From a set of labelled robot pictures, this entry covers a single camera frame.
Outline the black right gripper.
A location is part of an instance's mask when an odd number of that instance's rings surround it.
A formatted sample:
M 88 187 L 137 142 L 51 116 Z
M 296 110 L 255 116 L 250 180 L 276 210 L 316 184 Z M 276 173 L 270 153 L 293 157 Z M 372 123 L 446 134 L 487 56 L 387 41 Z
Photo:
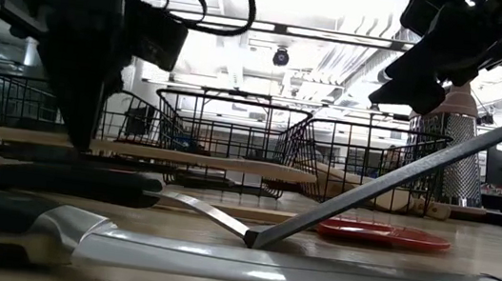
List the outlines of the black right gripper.
M 386 67 L 374 104 L 427 114 L 444 101 L 438 81 L 460 86 L 502 61 L 502 0 L 409 0 L 402 27 L 420 41 Z

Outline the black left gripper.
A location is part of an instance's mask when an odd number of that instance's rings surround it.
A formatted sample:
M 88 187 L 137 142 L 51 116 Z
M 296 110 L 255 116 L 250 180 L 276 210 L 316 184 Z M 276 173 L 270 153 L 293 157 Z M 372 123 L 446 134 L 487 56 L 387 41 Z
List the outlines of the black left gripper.
M 23 0 L 45 24 L 39 54 L 70 143 L 87 151 L 103 102 L 122 86 L 110 59 L 124 28 L 125 0 Z

